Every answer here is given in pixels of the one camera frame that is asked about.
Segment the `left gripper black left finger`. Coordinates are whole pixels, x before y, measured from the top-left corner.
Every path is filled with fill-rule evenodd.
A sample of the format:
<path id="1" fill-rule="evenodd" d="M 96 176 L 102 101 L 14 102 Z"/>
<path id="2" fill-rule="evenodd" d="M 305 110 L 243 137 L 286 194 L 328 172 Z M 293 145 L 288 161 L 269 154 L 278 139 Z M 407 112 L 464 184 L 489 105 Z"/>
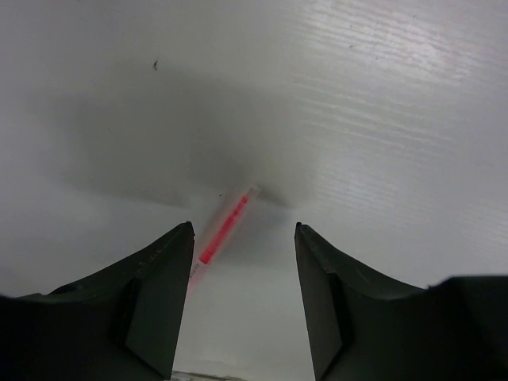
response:
<path id="1" fill-rule="evenodd" d="M 185 222 L 49 294 L 2 296 L 2 379 L 170 379 L 193 250 Z"/>

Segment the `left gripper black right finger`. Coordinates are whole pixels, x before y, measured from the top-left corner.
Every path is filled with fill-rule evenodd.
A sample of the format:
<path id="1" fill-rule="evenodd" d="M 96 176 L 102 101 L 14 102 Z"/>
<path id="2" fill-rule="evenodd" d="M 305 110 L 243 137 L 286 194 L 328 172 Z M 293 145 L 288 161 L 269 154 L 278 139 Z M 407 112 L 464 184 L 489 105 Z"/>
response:
<path id="1" fill-rule="evenodd" d="M 296 225 L 294 242 L 316 379 L 506 379 L 504 275 L 419 288 L 352 258 L 308 225 Z"/>

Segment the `pink pen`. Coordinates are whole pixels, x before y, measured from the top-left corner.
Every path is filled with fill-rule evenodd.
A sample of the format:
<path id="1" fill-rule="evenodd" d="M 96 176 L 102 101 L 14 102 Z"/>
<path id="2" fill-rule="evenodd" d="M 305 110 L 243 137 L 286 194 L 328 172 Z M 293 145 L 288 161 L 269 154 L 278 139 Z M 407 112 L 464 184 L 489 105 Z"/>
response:
<path id="1" fill-rule="evenodd" d="M 194 244 L 187 294 L 189 298 L 198 287 L 209 267 L 219 256 L 242 222 L 251 205 L 258 198 L 260 188 L 249 184 L 232 194 L 224 195 L 221 206 L 210 219 Z"/>

